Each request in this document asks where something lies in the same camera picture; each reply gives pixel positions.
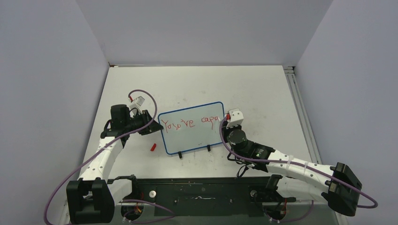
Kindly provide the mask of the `blue-framed whiteboard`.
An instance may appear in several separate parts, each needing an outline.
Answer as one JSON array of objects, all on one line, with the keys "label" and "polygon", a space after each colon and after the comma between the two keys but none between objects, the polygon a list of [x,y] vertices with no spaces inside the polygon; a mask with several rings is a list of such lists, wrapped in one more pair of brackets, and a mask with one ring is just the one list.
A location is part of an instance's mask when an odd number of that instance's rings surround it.
[{"label": "blue-framed whiteboard", "polygon": [[164,127],[161,133],[166,153],[174,155],[220,144],[218,118],[223,116],[220,101],[160,113],[158,123]]}]

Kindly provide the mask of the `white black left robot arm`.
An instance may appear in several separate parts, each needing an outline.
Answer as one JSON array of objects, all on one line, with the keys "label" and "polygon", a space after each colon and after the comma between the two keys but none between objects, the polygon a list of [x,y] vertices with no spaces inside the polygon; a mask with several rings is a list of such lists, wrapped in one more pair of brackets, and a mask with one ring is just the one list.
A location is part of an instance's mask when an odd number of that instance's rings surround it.
[{"label": "white black left robot arm", "polygon": [[66,187],[69,218],[74,225],[112,221],[116,192],[110,190],[107,182],[117,156],[134,130],[140,135],[163,130],[147,110],[131,116],[127,105],[113,105],[110,113],[111,118],[100,134],[97,156],[90,160],[79,178]]}]

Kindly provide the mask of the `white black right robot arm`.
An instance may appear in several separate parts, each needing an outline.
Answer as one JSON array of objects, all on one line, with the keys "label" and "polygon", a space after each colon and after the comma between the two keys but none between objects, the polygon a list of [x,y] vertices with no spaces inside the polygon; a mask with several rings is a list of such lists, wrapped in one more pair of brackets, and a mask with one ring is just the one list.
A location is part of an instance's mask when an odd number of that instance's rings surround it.
[{"label": "white black right robot arm", "polygon": [[236,161],[272,174],[265,188],[268,199],[312,200],[342,215],[356,215],[362,183],[348,165],[321,165],[286,155],[248,140],[241,125],[231,127],[227,120],[221,121],[219,136]]}]

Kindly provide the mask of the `red marker cap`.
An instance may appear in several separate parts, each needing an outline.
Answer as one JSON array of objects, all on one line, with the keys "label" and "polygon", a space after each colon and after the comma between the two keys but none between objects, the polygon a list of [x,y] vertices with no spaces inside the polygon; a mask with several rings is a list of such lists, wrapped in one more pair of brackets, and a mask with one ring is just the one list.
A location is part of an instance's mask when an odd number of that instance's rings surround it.
[{"label": "red marker cap", "polygon": [[152,147],[151,147],[150,151],[154,151],[154,150],[155,150],[155,148],[156,148],[156,146],[157,146],[157,144],[155,144],[155,143],[154,143],[154,144],[152,145]]}]

